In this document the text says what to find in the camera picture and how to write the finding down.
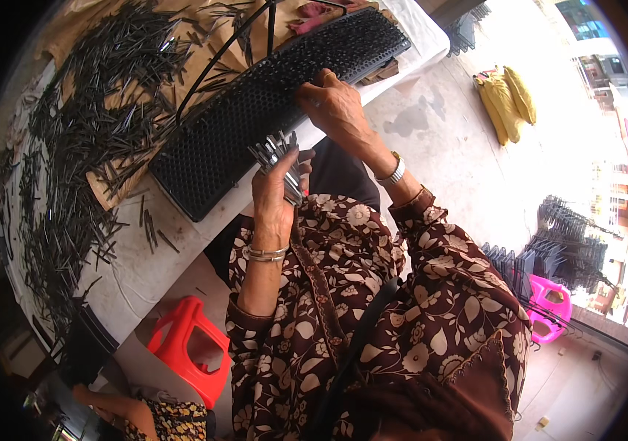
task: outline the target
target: pink plastic stool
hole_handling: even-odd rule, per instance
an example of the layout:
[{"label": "pink plastic stool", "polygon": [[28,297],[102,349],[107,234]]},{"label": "pink plastic stool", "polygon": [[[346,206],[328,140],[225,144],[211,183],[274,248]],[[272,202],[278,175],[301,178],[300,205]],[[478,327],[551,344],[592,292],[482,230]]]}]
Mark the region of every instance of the pink plastic stool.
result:
[{"label": "pink plastic stool", "polygon": [[[204,400],[206,409],[213,409],[228,380],[231,365],[231,358],[228,356],[230,340],[206,319],[203,306],[203,302],[194,295],[183,298],[175,309],[157,321],[147,349],[194,388]],[[167,337],[160,343],[162,330],[170,323]],[[194,327],[204,331],[223,351],[221,366],[213,372],[209,372],[207,366],[201,363],[195,364],[187,354],[186,345]]]},{"label": "pink plastic stool", "polygon": [[[537,304],[542,308],[545,308],[552,313],[561,317],[565,321],[569,321],[572,317],[572,299],[568,290],[559,284],[552,282],[551,280],[538,277],[536,275],[530,275],[530,285],[532,286],[532,297],[530,298],[530,304]],[[555,304],[547,298],[549,291],[557,291],[562,294],[562,303]],[[548,318],[542,316],[542,314],[535,311],[529,312],[529,319],[532,324],[534,322],[542,322],[549,328],[547,335],[540,335],[537,331],[532,331],[532,341],[539,344],[550,343],[555,341],[564,332],[564,326],[560,323],[554,323]]]}]

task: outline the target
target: black perforated tray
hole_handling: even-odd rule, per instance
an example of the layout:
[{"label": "black perforated tray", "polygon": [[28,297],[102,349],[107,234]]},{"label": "black perforated tray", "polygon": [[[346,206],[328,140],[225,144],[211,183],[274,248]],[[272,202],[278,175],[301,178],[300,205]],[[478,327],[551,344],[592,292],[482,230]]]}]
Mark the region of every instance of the black perforated tray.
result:
[{"label": "black perforated tray", "polygon": [[306,117],[293,101],[302,83],[329,68],[353,84],[408,48],[409,40],[374,8],[328,22],[250,67],[187,117],[150,171],[199,222],[256,162],[248,146]]}]

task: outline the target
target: red plastic stool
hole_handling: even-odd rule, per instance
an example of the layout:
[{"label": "red plastic stool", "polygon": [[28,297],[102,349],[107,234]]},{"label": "red plastic stool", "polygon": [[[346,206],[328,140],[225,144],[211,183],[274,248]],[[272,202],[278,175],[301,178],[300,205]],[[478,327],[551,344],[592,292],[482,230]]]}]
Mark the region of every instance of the red plastic stool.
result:
[{"label": "red plastic stool", "polygon": [[[203,302],[194,295],[183,298],[179,305],[157,321],[147,349],[182,377],[204,400],[206,409],[213,409],[221,395],[231,366],[228,355],[229,338],[204,316]],[[162,341],[163,329],[171,323],[167,337]],[[186,351],[186,345],[194,327],[199,327],[223,351],[221,366],[209,372],[207,366],[194,363]]]}]

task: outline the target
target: table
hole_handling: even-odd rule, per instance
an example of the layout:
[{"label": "table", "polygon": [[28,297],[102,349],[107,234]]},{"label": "table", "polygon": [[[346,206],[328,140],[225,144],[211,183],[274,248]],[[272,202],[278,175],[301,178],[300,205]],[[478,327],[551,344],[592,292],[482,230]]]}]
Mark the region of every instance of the table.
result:
[{"label": "table", "polygon": [[[397,59],[399,74],[378,83],[359,87],[363,105],[372,101],[385,90],[389,89],[407,75],[425,64],[439,62],[449,51],[447,35],[429,18],[414,0],[380,1],[380,8],[389,9],[399,21],[399,28],[407,35],[412,46]],[[49,79],[54,75],[54,63],[50,64],[40,75],[36,84],[28,85],[23,96],[38,97]],[[16,118],[13,122],[13,133],[27,132],[30,108],[22,106],[22,97],[18,100]],[[313,147],[324,138],[324,133],[315,128],[309,119],[295,128],[298,142],[302,150]],[[20,150],[27,148],[29,136],[23,139]],[[138,226],[140,216],[140,197],[126,199],[118,207],[118,221],[130,223],[115,234],[117,241],[114,253],[117,258],[112,265],[100,262],[98,270],[93,264],[85,265],[79,281],[78,293],[86,288],[99,276],[102,278],[91,288],[87,302],[101,322],[105,330],[115,342],[121,344],[150,312],[154,305],[179,278],[189,264],[204,250],[214,237],[252,200],[250,181],[258,166],[246,175],[231,189],[221,201],[198,223],[191,222],[162,193],[160,186],[148,173],[133,193],[147,190],[144,194],[144,208],[150,210],[155,229],[160,229],[180,250],[179,253],[162,243],[150,252],[150,246],[144,237],[144,229]],[[3,234],[16,235],[19,220],[19,170],[15,170],[7,184],[11,207],[11,222]],[[51,322],[39,318],[34,304],[32,292],[25,286],[24,270],[19,256],[22,244],[15,239],[8,242],[15,248],[15,258],[6,266],[8,277],[15,290],[15,299],[22,307],[35,332],[41,333],[33,323],[34,316],[45,333],[54,337]],[[49,345],[40,339],[49,350]]]}]

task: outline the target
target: red cloth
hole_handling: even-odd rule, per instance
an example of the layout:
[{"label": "red cloth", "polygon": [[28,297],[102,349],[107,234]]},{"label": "red cloth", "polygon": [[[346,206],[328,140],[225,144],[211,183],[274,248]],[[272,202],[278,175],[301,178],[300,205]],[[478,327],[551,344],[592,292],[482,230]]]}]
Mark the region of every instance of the red cloth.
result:
[{"label": "red cloth", "polygon": [[[335,3],[346,5],[348,11],[353,11],[358,8],[359,5],[368,3],[368,0],[332,0]],[[290,22],[287,24],[287,28],[294,31],[297,35],[303,35],[312,29],[318,27],[325,22],[323,14],[332,12],[335,6],[318,3],[316,1],[310,1],[308,4],[301,5],[297,8],[300,16],[307,18],[308,20],[300,20]]]}]

